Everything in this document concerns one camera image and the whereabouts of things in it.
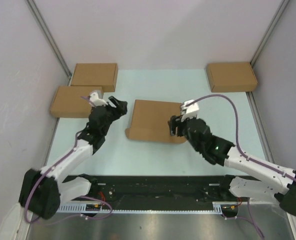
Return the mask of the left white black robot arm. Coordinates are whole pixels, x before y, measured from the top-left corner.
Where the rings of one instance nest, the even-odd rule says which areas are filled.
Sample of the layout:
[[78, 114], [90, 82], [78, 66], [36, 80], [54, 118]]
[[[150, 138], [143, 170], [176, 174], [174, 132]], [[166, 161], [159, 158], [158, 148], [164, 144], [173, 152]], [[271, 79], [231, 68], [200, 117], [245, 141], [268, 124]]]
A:
[[91, 105], [88, 122], [75, 134], [73, 147], [52, 165], [39, 170], [31, 168], [24, 175], [18, 202], [25, 218], [29, 212], [37, 216], [26, 220], [27, 223], [48, 220], [61, 205], [77, 198], [93, 200], [100, 192], [98, 180], [93, 176], [83, 173], [69, 181], [66, 178], [102, 147], [111, 124], [127, 114], [128, 103], [114, 96], [105, 101], [97, 92], [86, 100]]

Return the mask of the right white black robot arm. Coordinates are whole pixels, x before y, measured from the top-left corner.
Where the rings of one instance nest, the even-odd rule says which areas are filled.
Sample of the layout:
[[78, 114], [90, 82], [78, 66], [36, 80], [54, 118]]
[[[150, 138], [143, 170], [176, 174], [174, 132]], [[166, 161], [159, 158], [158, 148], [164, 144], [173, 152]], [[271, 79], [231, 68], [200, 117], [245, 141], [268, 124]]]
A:
[[184, 137], [210, 164], [236, 169], [255, 178], [227, 176], [218, 188], [223, 200], [230, 201], [235, 196], [254, 198], [276, 204], [296, 217], [296, 169], [247, 156], [238, 145], [212, 134], [200, 118], [174, 115], [168, 126], [170, 135]]

